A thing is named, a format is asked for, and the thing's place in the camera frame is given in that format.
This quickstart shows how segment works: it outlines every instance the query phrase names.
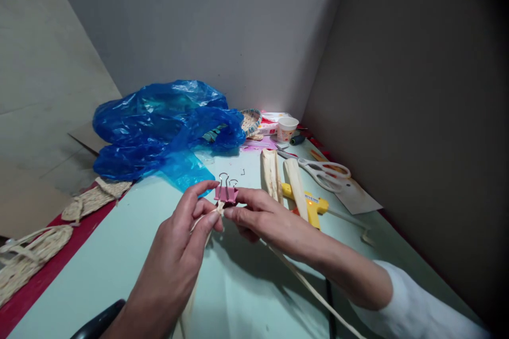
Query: tabletop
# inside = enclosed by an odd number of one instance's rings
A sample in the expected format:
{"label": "tabletop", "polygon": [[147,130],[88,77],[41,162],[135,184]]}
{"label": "tabletop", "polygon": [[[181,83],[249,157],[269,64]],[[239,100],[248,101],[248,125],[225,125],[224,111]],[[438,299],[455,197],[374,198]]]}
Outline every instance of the tabletop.
{"label": "tabletop", "polygon": [[[313,160],[308,141],[287,151]],[[262,185],[261,148],[238,156],[216,156],[205,164],[218,178],[226,172],[238,186]],[[289,182],[279,158],[280,173]],[[304,189],[325,198],[331,208],[348,213],[337,197],[301,170]],[[168,218],[181,193],[161,174],[137,182],[97,226],[53,283],[27,312],[9,338],[71,337],[89,319],[120,298],[127,298],[159,224]],[[207,196],[213,200],[213,194]],[[424,289],[475,322],[473,311],[378,213],[356,218],[372,227],[370,247],[360,239],[362,229],[336,216],[320,217],[325,234],[372,259],[404,269]],[[328,312],[288,268],[262,243],[252,245],[225,220],[225,232],[214,232],[205,249],[191,317],[190,338],[329,338]],[[323,295],[323,275],[295,263]],[[333,286],[334,308],[364,336],[376,338],[356,317],[348,301]],[[353,335],[336,322],[337,337]]]}

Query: pink binder clip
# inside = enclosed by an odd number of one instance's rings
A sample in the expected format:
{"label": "pink binder clip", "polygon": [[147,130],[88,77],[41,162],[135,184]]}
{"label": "pink binder clip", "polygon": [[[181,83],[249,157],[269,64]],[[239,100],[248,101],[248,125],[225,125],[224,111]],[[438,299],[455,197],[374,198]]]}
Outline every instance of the pink binder clip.
{"label": "pink binder clip", "polygon": [[[226,186],[223,186],[223,179],[221,178],[221,175],[228,176],[225,181]],[[235,188],[238,181],[236,179],[231,179],[228,182],[229,178],[230,176],[226,172],[219,174],[219,179],[221,180],[221,183],[219,187],[216,188],[216,197],[214,198],[214,200],[221,200],[224,202],[235,204],[235,199],[237,198],[237,194],[239,193],[239,190]]]}

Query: paper cup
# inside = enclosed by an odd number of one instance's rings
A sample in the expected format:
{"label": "paper cup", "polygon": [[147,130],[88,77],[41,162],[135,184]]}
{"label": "paper cup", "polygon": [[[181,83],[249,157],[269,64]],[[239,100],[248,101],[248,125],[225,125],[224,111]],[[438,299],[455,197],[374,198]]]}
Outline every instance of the paper cup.
{"label": "paper cup", "polygon": [[280,118],[277,122],[277,141],[280,143],[289,142],[298,124],[299,121],[295,118]]}

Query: hand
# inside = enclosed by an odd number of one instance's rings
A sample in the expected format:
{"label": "hand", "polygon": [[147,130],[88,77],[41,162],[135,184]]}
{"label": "hand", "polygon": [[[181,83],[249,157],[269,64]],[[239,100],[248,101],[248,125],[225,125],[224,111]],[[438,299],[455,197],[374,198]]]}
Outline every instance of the hand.
{"label": "hand", "polygon": [[[223,231],[216,207],[198,196],[219,185],[204,181],[188,188],[173,215],[157,230],[126,305],[103,338],[166,337],[182,314],[198,278],[208,234]],[[190,234],[194,222],[201,219]]]}
{"label": "hand", "polygon": [[326,235],[294,215],[263,190],[238,188],[236,201],[245,208],[230,207],[224,216],[232,220],[240,234],[252,243],[262,238],[291,258],[308,262],[315,258]]}

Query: cardboard piece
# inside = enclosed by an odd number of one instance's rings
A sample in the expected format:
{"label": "cardboard piece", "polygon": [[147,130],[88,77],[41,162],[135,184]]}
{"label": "cardboard piece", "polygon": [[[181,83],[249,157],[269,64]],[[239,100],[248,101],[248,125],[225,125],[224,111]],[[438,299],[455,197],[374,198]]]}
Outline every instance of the cardboard piece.
{"label": "cardboard piece", "polygon": [[102,138],[99,137],[94,131],[92,127],[92,121],[85,123],[81,127],[71,131],[68,133],[78,142],[80,142],[85,147],[91,149],[95,153],[99,153],[101,148],[109,145],[109,143]]}
{"label": "cardboard piece", "polygon": [[0,159],[0,236],[21,238],[47,226],[71,196]]}
{"label": "cardboard piece", "polygon": [[336,193],[336,196],[351,214],[358,215],[383,208],[352,178],[342,179],[339,177],[337,180],[343,187],[341,192]]}

